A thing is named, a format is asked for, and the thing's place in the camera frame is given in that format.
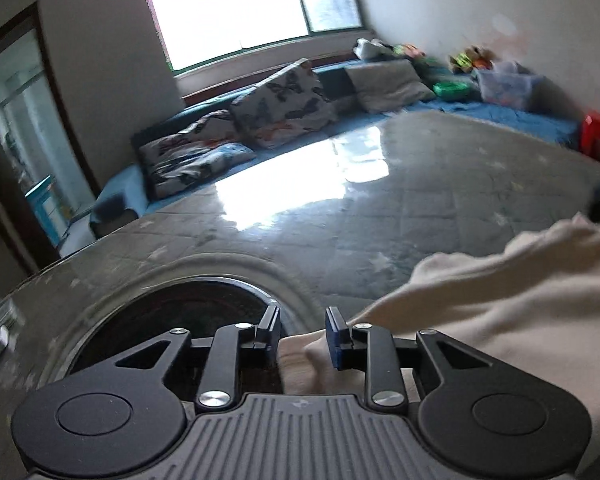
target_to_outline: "doorway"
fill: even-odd
[[[26,208],[38,224],[37,248],[47,246],[41,267],[95,240],[88,225],[94,183],[60,100],[37,8],[29,7],[0,29],[0,200],[25,245],[32,232],[21,232],[13,216]]]

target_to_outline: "gray pillow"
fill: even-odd
[[[397,110],[436,97],[408,59],[348,66],[345,70],[360,104],[370,113]]]

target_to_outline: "white wall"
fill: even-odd
[[[548,111],[600,110],[600,0],[362,0],[368,24],[391,43],[439,57],[490,46],[559,89]]]
[[[37,0],[0,0],[0,26]],[[145,0],[38,0],[51,64],[101,184],[132,160],[129,136],[182,108]]]

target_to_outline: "circular hole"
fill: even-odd
[[[257,325],[274,302],[253,286],[225,278],[195,278],[175,283],[135,298],[108,317],[77,351],[68,374],[113,357],[173,328],[185,328],[191,338],[212,337],[222,326],[236,323]],[[281,336],[285,335],[284,327]],[[158,352],[141,352],[132,367],[151,368]],[[164,380],[181,400],[193,401],[202,368],[181,354]],[[240,374],[242,392],[282,392],[277,370],[248,369]]]

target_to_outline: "window frame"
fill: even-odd
[[[306,25],[306,30],[308,31],[307,35],[296,36],[294,38],[286,38],[285,40],[273,41],[271,43],[264,43],[264,44],[260,44],[260,45],[256,45],[256,46],[250,46],[247,48],[240,48],[238,50],[234,50],[232,52],[227,52],[226,54],[222,54],[221,56],[216,56],[216,57],[213,57],[210,59],[205,59],[204,61],[200,61],[199,63],[195,63],[193,65],[186,66],[186,67],[180,68],[178,70],[174,70],[173,65],[171,64],[171,60],[169,58],[169,51],[167,50],[167,45],[164,41],[162,31],[160,30],[160,23],[158,22],[158,17],[155,12],[154,2],[152,0],[146,0],[149,10],[151,12],[151,16],[155,23],[156,33],[158,35],[158,38],[160,39],[160,44],[162,45],[162,51],[164,53],[165,61],[167,62],[169,70],[171,70],[171,73],[173,74],[174,77],[182,75],[187,72],[190,72],[197,68],[206,66],[208,64],[222,61],[223,59],[228,59],[230,57],[240,56],[241,54],[253,52],[253,51],[259,50],[261,48],[268,48],[271,46],[278,46],[278,45],[287,44],[287,43],[294,43],[296,41],[306,40],[308,38],[319,38],[320,36],[328,36],[330,34],[338,34],[340,32],[354,32],[356,30],[368,30],[365,26],[366,25],[365,18],[362,15],[362,12],[360,11],[360,0],[355,0],[356,10],[358,11],[358,16],[360,17],[360,26],[359,27],[333,28],[330,30],[320,30],[318,32],[314,32],[311,30],[311,25],[309,22],[309,17],[307,14],[306,6],[304,4],[304,0],[299,0],[299,1],[300,1],[300,7],[302,9],[302,16],[304,17],[304,23]]]

